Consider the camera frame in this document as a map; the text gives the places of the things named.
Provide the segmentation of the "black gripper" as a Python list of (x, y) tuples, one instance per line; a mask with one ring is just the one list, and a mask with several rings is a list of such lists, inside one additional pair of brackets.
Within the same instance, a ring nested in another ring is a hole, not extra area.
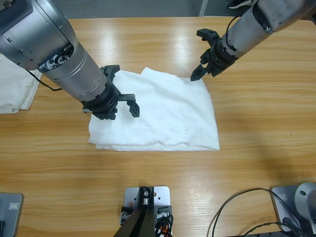
[(200, 57), (200, 64), (193, 70), (190, 80), (197, 81), (203, 76), (211, 74), (213, 77), (221, 74), (230, 67), (237, 58), (230, 55), (222, 45), (220, 36), (216, 31), (209, 29), (197, 30), (197, 36), (208, 42), (210, 48)]
[(108, 83), (105, 90), (92, 101), (82, 102), (83, 107), (98, 119), (115, 120), (118, 102), (126, 102), (131, 115), (134, 118), (140, 116), (140, 108), (136, 103), (134, 94), (121, 94), (113, 83), (115, 74), (120, 71), (119, 65), (106, 65), (101, 67)]

